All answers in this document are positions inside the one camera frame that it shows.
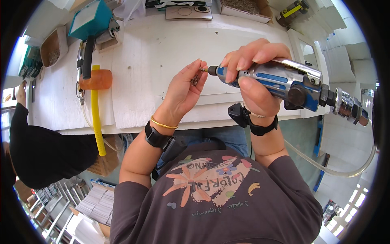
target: teal screw feeder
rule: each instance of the teal screw feeder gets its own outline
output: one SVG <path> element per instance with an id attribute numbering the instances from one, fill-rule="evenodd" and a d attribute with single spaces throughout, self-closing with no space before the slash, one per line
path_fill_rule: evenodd
<path id="1" fill-rule="evenodd" d="M 68 36 L 87 41 L 85 44 L 83 78 L 91 78 L 92 52 L 96 38 L 108 30 L 113 18 L 104 0 L 95 0 L 78 11 L 72 21 Z"/>

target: gray t-shirt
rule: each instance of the gray t-shirt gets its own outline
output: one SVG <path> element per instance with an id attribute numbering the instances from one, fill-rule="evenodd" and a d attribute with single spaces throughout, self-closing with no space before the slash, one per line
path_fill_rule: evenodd
<path id="1" fill-rule="evenodd" d="M 151 189 L 118 184 L 110 243 L 312 243 L 323 210 L 289 156 L 265 168 L 217 149 L 189 146 Z"/>

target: black shirt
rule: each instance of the black shirt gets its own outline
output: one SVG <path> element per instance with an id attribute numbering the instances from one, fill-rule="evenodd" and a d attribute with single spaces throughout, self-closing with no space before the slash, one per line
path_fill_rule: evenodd
<path id="1" fill-rule="evenodd" d="M 41 189 L 62 178 L 69 179 L 96 160 L 94 135 L 61 135 L 27 124 L 28 110 L 16 105 L 10 126 L 10 153 L 19 179 L 28 187 Z"/>

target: jeans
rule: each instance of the jeans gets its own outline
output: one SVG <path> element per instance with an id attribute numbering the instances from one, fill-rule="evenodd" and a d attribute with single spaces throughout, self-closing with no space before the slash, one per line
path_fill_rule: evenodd
<path id="1" fill-rule="evenodd" d="M 184 137 L 188 146 L 202 142 L 211 142 L 210 138 L 216 137 L 223 141 L 226 146 L 238 151 L 243 157 L 249 156 L 244 128 L 238 125 L 194 130 L 177 130 L 173 136 Z M 157 162 L 157 168 L 162 164 L 163 161 L 160 158 Z"/>

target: hand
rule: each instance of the hand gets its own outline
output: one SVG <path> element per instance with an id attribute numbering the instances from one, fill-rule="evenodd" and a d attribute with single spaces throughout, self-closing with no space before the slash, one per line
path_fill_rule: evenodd
<path id="1" fill-rule="evenodd" d="M 23 105 L 23 107 L 26 107 L 26 91 L 25 91 L 26 84 L 27 84 L 27 81 L 24 80 L 19 85 L 18 94 L 16 95 L 16 102 Z"/>
<path id="2" fill-rule="evenodd" d="M 282 43 L 270 43 L 264 38 L 228 53 L 221 63 L 221 67 L 227 67 L 226 83 L 232 82 L 239 70 L 248 69 L 254 62 L 263 64 L 275 57 L 291 59 L 289 48 Z M 273 117 L 279 112 L 282 100 L 272 96 L 260 82 L 240 77 L 238 83 L 241 96 L 251 112 L 266 117 Z"/>
<path id="3" fill-rule="evenodd" d="M 154 119 L 164 125 L 176 126 L 183 116 L 188 113 L 198 102 L 207 79 L 207 72 L 199 71 L 199 68 L 207 68 L 207 63 L 197 59 L 182 69 L 169 84 L 164 102 L 158 107 Z M 198 84 L 191 85 L 191 79 L 197 75 Z"/>

